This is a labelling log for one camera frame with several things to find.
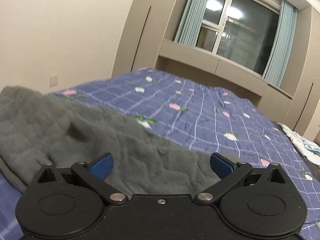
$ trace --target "green leaf print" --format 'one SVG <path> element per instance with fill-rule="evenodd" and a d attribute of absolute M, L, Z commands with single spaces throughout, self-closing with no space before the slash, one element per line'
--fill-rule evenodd
<path fill-rule="evenodd" d="M 307 171 L 304 171 L 304 170 L 301 171 L 301 175 L 307 175 L 307 174 L 308 174 Z"/>
<path fill-rule="evenodd" d="M 184 106 L 184 107 L 180 108 L 180 111 L 185 113 L 185 112 L 189 111 L 189 108 Z"/>
<path fill-rule="evenodd" d="M 149 119 L 149 118 L 146 118 L 146 121 L 147 121 L 148 123 L 156 123 L 156 122 L 157 122 L 156 120 L 154 120 L 154 119 Z"/>
<path fill-rule="evenodd" d="M 75 100 L 75 96 L 66 96 L 67 100 Z"/>
<path fill-rule="evenodd" d="M 75 95 L 75 97 L 76 98 L 86 98 L 87 95 L 85 95 L 85 94 L 77 94 L 77 95 Z"/>
<path fill-rule="evenodd" d="M 136 116 L 134 116 L 133 119 L 143 120 L 144 117 L 143 117 L 143 115 L 141 114 L 141 115 L 136 115 Z"/>

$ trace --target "beige wall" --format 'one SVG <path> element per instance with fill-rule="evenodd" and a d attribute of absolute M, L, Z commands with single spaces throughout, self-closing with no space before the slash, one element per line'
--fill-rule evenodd
<path fill-rule="evenodd" d="M 0 89 L 111 77 L 132 0 L 0 0 Z M 50 75 L 58 85 L 49 87 Z"/>
<path fill-rule="evenodd" d="M 312 116 L 310 124 L 304 133 L 304 137 L 310 141 L 313 141 L 320 130 L 320 101 Z"/>

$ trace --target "pivot bolt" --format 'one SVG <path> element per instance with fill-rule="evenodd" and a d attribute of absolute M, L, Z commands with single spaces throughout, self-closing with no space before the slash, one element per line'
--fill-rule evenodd
<path fill-rule="evenodd" d="M 123 201 L 123 200 L 125 200 L 125 194 L 113 193 L 110 195 L 110 199 L 113 201 Z"/>
<path fill-rule="evenodd" d="M 210 201 L 213 199 L 213 195 L 210 193 L 202 192 L 198 195 L 198 199 L 202 201 Z"/>

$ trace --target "light blue curtain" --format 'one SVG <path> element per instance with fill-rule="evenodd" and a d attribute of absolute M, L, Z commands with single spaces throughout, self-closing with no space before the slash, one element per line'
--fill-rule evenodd
<path fill-rule="evenodd" d="M 263 78 L 280 87 L 291 54 L 294 32 L 297 24 L 297 9 L 282 0 L 279 23 Z"/>
<path fill-rule="evenodd" d="M 188 0 L 174 39 L 175 42 L 189 47 L 196 46 L 207 1 Z"/>

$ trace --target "window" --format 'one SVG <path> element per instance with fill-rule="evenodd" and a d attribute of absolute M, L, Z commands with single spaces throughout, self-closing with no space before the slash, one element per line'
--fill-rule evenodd
<path fill-rule="evenodd" d="M 262 75 L 279 15 L 254 0 L 208 0 L 197 46 Z"/>

